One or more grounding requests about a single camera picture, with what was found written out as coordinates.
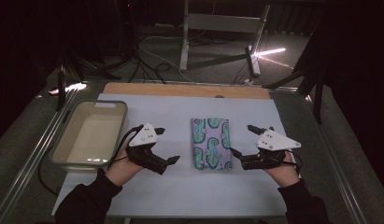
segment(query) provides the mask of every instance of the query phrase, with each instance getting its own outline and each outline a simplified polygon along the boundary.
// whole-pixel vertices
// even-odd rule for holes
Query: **person's left hand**
[[[125,149],[122,149],[116,160],[127,156]],[[117,186],[123,186],[134,177],[139,171],[143,170],[142,166],[136,165],[128,158],[115,161],[106,173],[107,178]]]

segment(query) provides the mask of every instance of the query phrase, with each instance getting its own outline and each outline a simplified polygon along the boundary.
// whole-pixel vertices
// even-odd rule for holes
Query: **gray floor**
[[[223,56],[242,54],[245,47],[250,45],[253,36],[215,33],[226,38],[238,37],[237,40],[225,44],[210,44],[192,46],[196,42],[191,40],[189,53],[189,64],[217,59]],[[259,47],[260,50],[286,48],[285,52],[263,56],[259,60],[262,70],[260,77],[250,77],[245,60],[209,66],[189,70],[180,73],[172,65],[171,70],[162,72],[161,75],[168,82],[197,82],[197,83],[220,83],[223,85],[243,85],[246,78],[252,78],[254,85],[266,85],[288,76],[302,53],[308,38],[299,35],[268,35],[264,34]],[[181,38],[151,37],[141,43],[139,51],[141,58],[155,67],[159,63],[165,63],[163,59],[178,65],[180,56]],[[107,58],[108,62],[116,61],[115,58]],[[122,69],[114,71],[113,74],[122,77],[121,81],[128,81],[136,67],[130,62]],[[151,77],[157,80],[155,75],[147,69]],[[141,81],[144,76],[139,69],[135,81]],[[88,87],[78,93],[78,99],[96,98],[102,92],[107,80],[101,77],[88,77]],[[297,87],[302,79],[296,79],[286,84],[287,87]],[[0,202],[11,187],[14,178],[37,145],[42,134],[45,132],[50,120],[55,114],[56,98],[47,95],[47,91],[55,85],[55,73],[48,77],[48,86],[37,96],[21,116],[8,129],[0,140]],[[378,182],[369,162],[358,144],[352,130],[341,114],[330,88],[324,88],[322,102],[322,125],[310,125],[306,123],[302,111],[304,99],[295,94],[282,91],[271,92],[276,101],[278,110],[286,111],[281,114],[281,119],[287,133],[295,139],[302,139],[309,150],[300,151],[304,158],[305,167],[309,172],[302,173],[307,183],[314,186],[311,191],[321,196],[327,204],[328,213],[333,223],[353,223],[355,219],[349,214],[352,208],[347,207],[345,200],[355,200],[358,208],[363,213],[359,223],[384,223],[384,189]],[[328,159],[328,152],[323,151],[321,139],[316,138],[318,133],[324,131],[329,148],[334,153],[335,161]],[[332,163],[340,164],[337,170],[333,170]],[[353,198],[347,198],[347,192],[339,190],[336,176],[343,175],[349,184]],[[55,166],[48,158],[42,162],[42,175],[46,182],[57,189],[62,185],[66,172]],[[51,210],[55,203],[55,196],[45,190],[38,181],[36,172],[32,175],[23,194],[15,204],[7,223],[37,223],[39,221],[53,221]],[[286,223],[284,217],[262,218],[269,223]],[[133,223],[257,223],[258,218],[248,219],[134,219]],[[123,223],[122,218],[108,218],[107,223]]]

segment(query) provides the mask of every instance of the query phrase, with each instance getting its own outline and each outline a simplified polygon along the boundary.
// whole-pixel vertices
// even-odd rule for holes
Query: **sleeve cuff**
[[[98,168],[95,180],[87,187],[90,194],[97,198],[113,198],[121,192],[122,187],[113,184],[106,176],[102,168]]]
[[[303,179],[300,179],[300,181],[294,185],[279,188],[278,191],[281,193],[288,211],[300,209],[314,200]]]

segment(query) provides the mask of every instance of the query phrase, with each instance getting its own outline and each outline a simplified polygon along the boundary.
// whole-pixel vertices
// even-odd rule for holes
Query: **paisley pattern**
[[[228,119],[192,119],[192,144],[196,169],[232,168]]]

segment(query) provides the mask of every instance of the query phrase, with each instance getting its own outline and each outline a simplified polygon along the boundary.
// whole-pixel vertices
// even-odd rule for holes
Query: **black sleeve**
[[[61,202],[55,212],[59,224],[104,223],[112,198],[122,187],[118,187],[98,169],[96,179],[89,186],[77,185]]]
[[[331,223],[323,199],[313,197],[303,179],[289,187],[280,188],[278,191],[287,205],[286,216],[289,223]]]

